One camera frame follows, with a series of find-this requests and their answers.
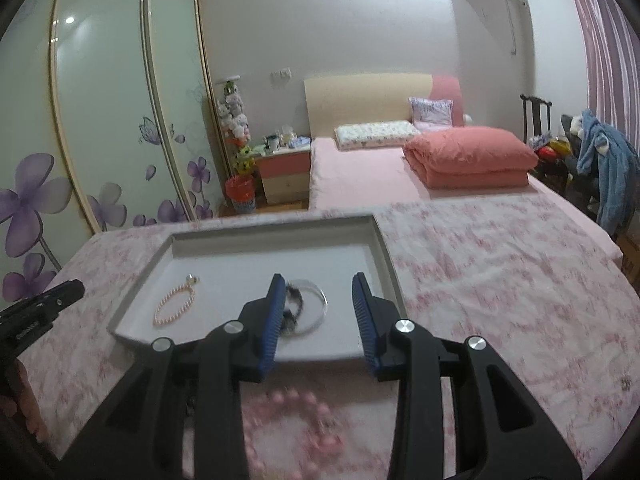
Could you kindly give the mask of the grey shallow tray box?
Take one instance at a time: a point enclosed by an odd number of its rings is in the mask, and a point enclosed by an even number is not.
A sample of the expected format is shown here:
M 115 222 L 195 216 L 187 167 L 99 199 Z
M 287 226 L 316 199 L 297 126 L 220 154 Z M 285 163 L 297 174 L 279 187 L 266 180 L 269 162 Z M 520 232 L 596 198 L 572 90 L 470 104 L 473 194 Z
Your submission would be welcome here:
M 198 340 L 265 296 L 273 275 L 281 274 L 299 289 L 304 306 L 294 334 L 278 342 L 277 361 L 356 360 L 362 347 L 352 278 L 359 272 L 373 295 L 405 307 L 370 214 L 179 233 L 152 255 L 107 329 L 130 346 L 158 337 Z

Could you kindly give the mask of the red bin with bag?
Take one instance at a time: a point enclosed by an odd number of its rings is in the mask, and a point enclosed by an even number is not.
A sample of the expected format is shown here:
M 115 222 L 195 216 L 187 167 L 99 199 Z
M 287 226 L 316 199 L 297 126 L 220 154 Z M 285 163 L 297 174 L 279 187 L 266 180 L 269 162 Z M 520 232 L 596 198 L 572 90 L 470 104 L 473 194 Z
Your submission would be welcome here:
M 251 214 L 255 211 L 255 187 L 250 174 L 241 174 L 228 179 L 224 189 L 237 214 Z

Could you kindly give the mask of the bed with pink sheet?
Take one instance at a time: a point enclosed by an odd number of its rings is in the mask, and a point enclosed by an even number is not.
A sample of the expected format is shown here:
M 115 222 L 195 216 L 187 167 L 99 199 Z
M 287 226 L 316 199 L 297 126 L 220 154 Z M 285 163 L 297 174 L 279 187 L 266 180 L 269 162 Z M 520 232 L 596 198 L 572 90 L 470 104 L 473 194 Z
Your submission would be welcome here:
M 554 203 L 570 222 L 580 226 L 616 266 L 623 252 L 612 238 L 565 198 L 530 177 L 521 188 L 426 188 L 405 160 L 401 148 L 372 148 L 342 152 L 333 139 L 311 145 L 310 199 L 312 209 L 337 209 L 410 203 L 468 196 L 540 194 Z

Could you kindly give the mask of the pink and cream nightstand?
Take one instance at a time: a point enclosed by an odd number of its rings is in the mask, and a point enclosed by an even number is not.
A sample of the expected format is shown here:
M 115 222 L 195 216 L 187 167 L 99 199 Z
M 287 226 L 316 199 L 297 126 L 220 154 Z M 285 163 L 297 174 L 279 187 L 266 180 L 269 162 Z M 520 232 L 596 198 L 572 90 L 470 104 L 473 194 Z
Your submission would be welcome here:
M 285 148 L 256 159 L 268 205 L 306 202 L 309 196 L 311 147 Z

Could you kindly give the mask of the folded salmon duvet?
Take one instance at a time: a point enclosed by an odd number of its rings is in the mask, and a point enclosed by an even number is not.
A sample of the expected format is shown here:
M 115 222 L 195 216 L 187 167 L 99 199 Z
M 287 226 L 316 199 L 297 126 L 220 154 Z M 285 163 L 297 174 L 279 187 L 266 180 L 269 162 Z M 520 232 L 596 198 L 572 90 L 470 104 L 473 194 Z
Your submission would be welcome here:
M 405 159 L 427 188 L 522 188 L 536 167 L 535 152 L 514 133 L 491 127 L 456 127 L 415 136 Z

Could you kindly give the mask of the white mug on nightstand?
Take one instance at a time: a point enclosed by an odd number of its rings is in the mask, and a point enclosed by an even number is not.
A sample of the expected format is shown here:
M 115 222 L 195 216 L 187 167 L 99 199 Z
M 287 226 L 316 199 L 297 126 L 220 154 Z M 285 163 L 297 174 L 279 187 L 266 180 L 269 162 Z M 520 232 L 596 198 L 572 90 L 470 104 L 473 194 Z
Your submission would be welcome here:
M 280 148 L 280 136 L 272 134 L 265 137 L 265 149 L 269 153 L 274 153 Z

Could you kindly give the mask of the floral white pillow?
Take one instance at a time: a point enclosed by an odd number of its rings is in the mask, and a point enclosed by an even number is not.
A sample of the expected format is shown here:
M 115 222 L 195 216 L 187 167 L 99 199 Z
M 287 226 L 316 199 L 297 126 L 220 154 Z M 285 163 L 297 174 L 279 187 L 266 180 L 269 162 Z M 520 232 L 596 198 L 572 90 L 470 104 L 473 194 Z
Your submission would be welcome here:
M 341 151 L 402 148 L 419 134 L 420 131 L 406 120 L 340 125 L 334 130 L 336 144 Z

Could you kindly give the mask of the floral sliding wardrobe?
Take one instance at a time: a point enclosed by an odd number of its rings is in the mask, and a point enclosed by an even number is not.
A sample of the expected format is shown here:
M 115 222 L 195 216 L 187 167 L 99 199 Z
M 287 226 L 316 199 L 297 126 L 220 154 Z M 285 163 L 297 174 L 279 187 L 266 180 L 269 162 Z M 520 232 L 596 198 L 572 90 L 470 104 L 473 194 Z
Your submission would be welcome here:
M 93 235 L 213 218 L 224 165 L 198 0 L 1 0 L 1 302 Z

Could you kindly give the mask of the hanging stuffed toys column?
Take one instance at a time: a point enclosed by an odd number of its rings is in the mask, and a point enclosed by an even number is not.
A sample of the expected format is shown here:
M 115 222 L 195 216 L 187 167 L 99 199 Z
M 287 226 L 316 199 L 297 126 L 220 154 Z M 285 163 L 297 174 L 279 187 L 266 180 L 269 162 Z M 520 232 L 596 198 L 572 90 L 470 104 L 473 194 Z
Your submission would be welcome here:
M 217 114 L 224 147 L 231 169 L 235 174 L 249 174 L 252 171 L 252 153 L 250 147 L 250 123 L 245 114 L 238 75 L 219 79 L 217 91 Z

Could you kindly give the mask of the purple patterned pillow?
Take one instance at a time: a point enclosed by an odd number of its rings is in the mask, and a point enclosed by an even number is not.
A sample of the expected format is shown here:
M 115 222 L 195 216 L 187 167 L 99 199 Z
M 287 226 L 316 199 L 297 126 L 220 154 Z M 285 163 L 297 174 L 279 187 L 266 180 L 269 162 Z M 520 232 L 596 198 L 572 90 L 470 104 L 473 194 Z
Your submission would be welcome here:
M 430 126 L 452 125 L 454 102 L 451 100 L 430 100 L 412 96 L 408 102 L 412 122 L 420 122 L 420 124 Z

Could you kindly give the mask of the cream and pink headboard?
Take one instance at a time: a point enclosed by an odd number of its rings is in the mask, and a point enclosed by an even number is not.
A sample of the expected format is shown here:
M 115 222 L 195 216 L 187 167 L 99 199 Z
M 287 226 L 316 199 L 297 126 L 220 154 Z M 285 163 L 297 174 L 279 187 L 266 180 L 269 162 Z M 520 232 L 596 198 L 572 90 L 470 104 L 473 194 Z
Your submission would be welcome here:
M 341 125 L 410 118 L 410 98 L 450 100 L 452 123 L 464 124 L 462 92 L 454 76 L 382 73 L 323 76 L 304 81 L 310 134 L 332 138 Z

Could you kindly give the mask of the dark wooden chair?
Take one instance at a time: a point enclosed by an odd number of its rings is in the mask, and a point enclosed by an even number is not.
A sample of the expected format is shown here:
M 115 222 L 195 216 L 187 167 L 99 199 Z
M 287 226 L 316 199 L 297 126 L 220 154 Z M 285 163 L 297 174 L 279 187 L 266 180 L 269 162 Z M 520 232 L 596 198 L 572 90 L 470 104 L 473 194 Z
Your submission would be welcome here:
M 538 96 L 520 95 L 523 112 L 523 141 L 542 136 L 551 131 L 550 101 L 538 98 Z

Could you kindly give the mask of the blue hanging garment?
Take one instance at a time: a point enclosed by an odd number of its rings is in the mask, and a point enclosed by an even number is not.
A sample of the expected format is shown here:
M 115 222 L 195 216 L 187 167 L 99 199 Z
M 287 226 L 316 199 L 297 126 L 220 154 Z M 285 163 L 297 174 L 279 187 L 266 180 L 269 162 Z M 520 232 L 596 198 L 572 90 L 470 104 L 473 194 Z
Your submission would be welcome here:
M 639 156 L 622 132 L 600 122 L 591 110 L 582 112 L 582 128 L 577 172 L 589 174 L 597 166 L 597 224 L 613 236 L 626 226 L 639 201 Z

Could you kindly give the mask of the white air conditioner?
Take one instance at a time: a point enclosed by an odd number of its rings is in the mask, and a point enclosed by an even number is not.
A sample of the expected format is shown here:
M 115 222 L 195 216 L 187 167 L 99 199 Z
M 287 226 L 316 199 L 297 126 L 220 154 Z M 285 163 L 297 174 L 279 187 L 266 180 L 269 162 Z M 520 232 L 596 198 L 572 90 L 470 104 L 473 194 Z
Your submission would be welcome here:
M 464 110 L 477 125 L 516 131 L 528 86 L 527 35 L 518 0 L 451 0 Z

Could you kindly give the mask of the pink curtain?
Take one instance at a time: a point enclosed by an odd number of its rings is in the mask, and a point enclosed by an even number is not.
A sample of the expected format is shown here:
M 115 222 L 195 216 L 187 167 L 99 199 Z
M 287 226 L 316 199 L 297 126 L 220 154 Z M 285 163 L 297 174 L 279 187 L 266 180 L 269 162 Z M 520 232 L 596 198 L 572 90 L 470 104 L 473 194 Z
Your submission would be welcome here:
M 616 0 L 574 0 L 584 36 L 588 108 L 639 146 L 639 38 Z

